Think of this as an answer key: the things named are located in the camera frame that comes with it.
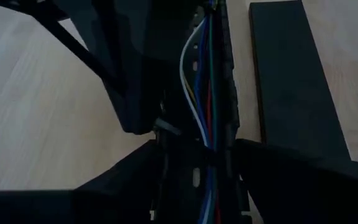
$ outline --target wooden table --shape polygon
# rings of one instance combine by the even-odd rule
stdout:
[[[358,161],[358,1],[303,2]],[[238,137],[258,141],[249,3],[227,0],[227,7]],[[70,21],[63,25],[78,37]],[[99,78],[31,17],[0,7],[0,189],[77,187],[152,137],[123,133]]]

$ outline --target wooden surface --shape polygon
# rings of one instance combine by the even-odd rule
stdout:
[[[227,0],[239,138],[259,140],[248,0]],[[304,0],[358,161],[358,1]],[[63,25],[78,36],[70,21]],[[31,17],[0,8],[0,189],[74,188],[152,138],[123,133],[100,80]]]

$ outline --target red wire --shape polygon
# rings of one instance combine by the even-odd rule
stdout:
[[[212,114],[211,114],[211,80],[208,83],[208,99],[207,99],[207,103],[206,103],[206,119],[207,119],[209,140],[212,143],[213,139],[212,139]]]
[[[216,214],[216,224],[221,224],[221,209],[219,208],[219,194],[216,192],[216,206],[215,206],[215,214]]]

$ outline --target wire bundle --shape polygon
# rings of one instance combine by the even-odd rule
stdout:
[[[209,1],[211,7],[216,6],[217,2],[214,0]],[[183,59],[186,53],[187,48],[190,45],[190,42],[194,39],[196,34],[201,30],[201,40],[198,45],[199,57],[198,57],[198,66],[197,74],[195,77],[194,93],[192,92],[183,71]],[[217,108],[216,108],[216,91],[215,91],[215,78],[214,78],[214,66],[213,66],[213,14],[206,15],[198,27],[193,31],[187,40],[180,57],[180,80],[185,93],[187,102],[190,106],[190,109],[195,117],[197,125],[200,129],[201,137],[203,138],[204,145],[211,150],[217,150],[217,126],[218,126],[218,117],[217,117]],[[200,82],[203,77],[204,68],[209,64],[209,82],[207,89],[207,99],[206,99],[206,118],[203,110],[203,104],[201,102],[201,93],[200,93]],[[207,168],[207,178],[206,178],[206,193],[203,199],[203,203],[200,210],[200,217],[198,219],[198,224],[207,224],[207,223],[221,223],[220,211],[219,211],[219,200],[218,200],[218,188],[217,188],[217,174],[216,169],[212,167]]]

